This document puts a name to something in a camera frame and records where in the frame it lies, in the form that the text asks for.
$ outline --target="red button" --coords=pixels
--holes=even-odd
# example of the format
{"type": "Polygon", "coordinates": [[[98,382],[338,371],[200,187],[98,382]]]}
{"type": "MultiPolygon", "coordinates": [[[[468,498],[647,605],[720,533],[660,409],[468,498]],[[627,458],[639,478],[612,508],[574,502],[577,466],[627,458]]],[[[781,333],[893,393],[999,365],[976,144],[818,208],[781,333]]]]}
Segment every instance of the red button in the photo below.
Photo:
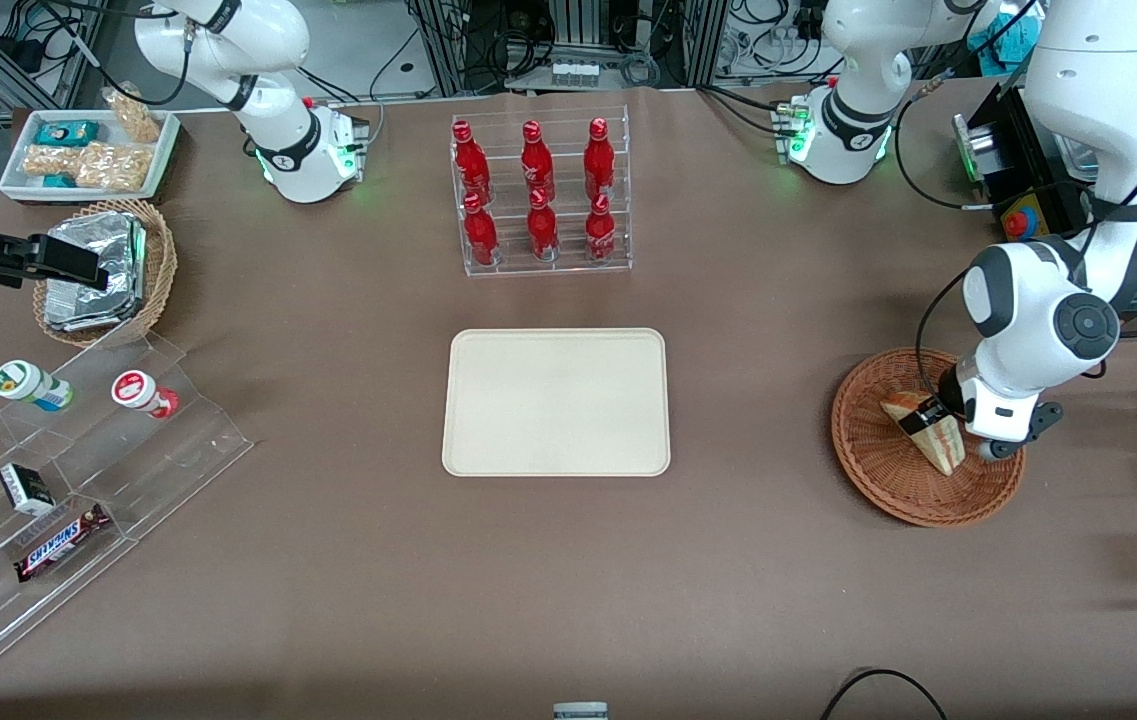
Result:
{"type": "Polygon", "coordinates": [[[1003,233],[1013,238],[1013,240],[1021,240],[1021,237],[1024,237],[1029,227],[1030,218],[1027,218],[1026,214],[1021,210],[1016,210],[1016,213],[1003,220],[1003,233]]]}

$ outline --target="blue object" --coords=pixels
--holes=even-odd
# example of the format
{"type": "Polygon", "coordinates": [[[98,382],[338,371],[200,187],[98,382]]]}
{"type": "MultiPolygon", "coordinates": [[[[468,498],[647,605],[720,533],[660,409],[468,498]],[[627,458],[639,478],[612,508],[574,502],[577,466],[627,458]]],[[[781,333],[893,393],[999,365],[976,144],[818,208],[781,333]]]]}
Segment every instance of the blue object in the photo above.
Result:
{"type": "MultiPolygon", "coordinates": [[[[1006,26],[1012,15],[999,13],[990,27],[969,36],[969,50],[976,50],[985,44],[985,41],[999,28],[1006,26]]],[[[1026,56],[1034,49],[1035,42],[1039,41],[1039,18],[1031,18],[1030,15],[1022,15],[1021,19],[1013,24],[1012,28],[1003,33],[999,40],[994,41],[994,45],[988,47],[978,55],[984,76],[1006,76],[1026,59],[1026,56]]]]}

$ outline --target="small bottle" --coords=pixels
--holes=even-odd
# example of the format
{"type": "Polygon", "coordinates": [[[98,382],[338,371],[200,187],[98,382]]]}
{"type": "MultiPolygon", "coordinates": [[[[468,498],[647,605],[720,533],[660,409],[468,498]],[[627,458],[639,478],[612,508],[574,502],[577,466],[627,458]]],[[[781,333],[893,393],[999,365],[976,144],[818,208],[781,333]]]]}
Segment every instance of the small bottle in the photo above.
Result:
{"type": "Polygon", "coordinates": [[[533,190],[528,193],[528,237],[532,238],[532,254],[542,263],[554,263],[559,258],[559,229],[555,222],[555,210],[546,200],[546,191],[533,190]]]}
{"type": "Polygon", "coordinates": [[[475,142],[475,133],[471,123],[457,119],[453,123],[453,138],[457,141],[457,167],[462,169],[462,187],[466,192],[480,196],[480,201],[488,205],[492,201],[492,174],[487,168],[484,149],[475,142]]]}
{"type": "Polygon", "coordinates": [[[606,263],[613,254],[613,231],[617,223],[608,212],[608,196],[595,197],[590,205],[590,215],[586,217],[586,255],[594,263],[606,263]]]}
{"type": "Polygon", "coordinates": [[[484,201],[478,192],[466,192],[462,201],[466,208],[466,240],[471,243],[471,255],[480,265],[491,268],[501,260],[501,247],[496,242],[496,223],[487,214],[484,201]]]}
{"type": "Polygon", "coordinates": [[[110,396],[117,404],[128,409],[142,411],[157,420],[176,413],[181,405],[181,398],[172,389],[158,384],[155,378],[140,370],[126,370],[124,374],[115,378],[110,396]]]}
{"type": "Polygon", "coordinates": [[[541,123],[529,119],[523,123],[523,154],[518,157],[523,163],[523,179],[528,182],[528,191],[543,190],[546,201],[555,201],[555,167],[550,159],[550,149],[541,140],[541,123]]]}
{"type": "Polygon", "coordinates": [[[590,142],[586,143],[586,199],[604,193],[613,196],[613,143],[608,141],[608,121],[590,122],[590,142]]]}
{"type": "Polygon", "coordinates": [[[28,402],[39,409],[56,413],[75,398],[75,388],[34,363],[9,359],[0,365],[0,397],[5,400],[28,402]]]}

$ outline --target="white tray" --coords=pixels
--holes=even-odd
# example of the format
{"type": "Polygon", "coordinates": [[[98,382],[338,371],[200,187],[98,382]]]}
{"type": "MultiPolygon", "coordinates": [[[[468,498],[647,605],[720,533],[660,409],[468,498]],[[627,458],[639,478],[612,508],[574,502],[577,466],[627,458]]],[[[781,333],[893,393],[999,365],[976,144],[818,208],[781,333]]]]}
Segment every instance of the white tray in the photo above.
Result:
{"type": "Polygon", "coordinates": [[[445,469],[460,477],[654,477],[670,464],[665,341],[649,328],[464,331],[445,469]]]}
{"type": "Polygon", "coordinates": [[[163,110],[151,110],[155,118],[161,123],[160,138],[155,143],[155,160],[151,163],[151,172],[146,174],[146,182],[142,190],[138,192],[111,192],[92,187],[43,187],[43,177],[32,177],[20,172],[20,160],[25,159],[25,149],[34,142],[39,126],[44,123],[56,123],[65,121],[96,121],[100,131],[97,140],[102,142],[133,144],[132,138],[124,132],[119,121],[115,119],[113,110],[35,110],[25,119],[25,126],[20,129],[20,135],[16,140],[13,155],[5,168],[5,176],[0,177],[0,192],[11,197],[13,200],[30,202],[97,202],[100,200],[144,200],[153,197],[160,188],[160,179],[164,177],[164,169],[172,155],[172,147],[176,144],[176,136],[181,130],[181,122],[176,113],[163,110]]]}

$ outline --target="bread slice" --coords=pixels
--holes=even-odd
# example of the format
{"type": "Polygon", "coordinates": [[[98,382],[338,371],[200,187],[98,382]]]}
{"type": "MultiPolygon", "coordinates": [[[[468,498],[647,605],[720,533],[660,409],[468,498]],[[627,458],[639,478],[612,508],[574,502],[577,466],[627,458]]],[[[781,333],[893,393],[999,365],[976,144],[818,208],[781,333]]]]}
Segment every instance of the bread slice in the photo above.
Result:
{"type": "Polygon", "coordinates": [[[907,421],[905,427],[902,424],[903,419],[916,415],[920,406],[932,400],[933,397],[927,392],[908,391],[907,389],[907,391],[894,392],[885,397],[879,402],[879,406],[883,407],[883,413],[896,421],[897,427],[902,428],[902,432],[906,432],[906,427],[926,425],[910,435],[910,439],[924,454],[924,457],[932,462],[933,467],[949,477],[955,473],[960,462],[964,461],[964,437],[960,433],[960,424],[955,416],[944,415],[940,419],[935,419],[932,424],[927,424],[921,417],[916,423],[907,421]]]}

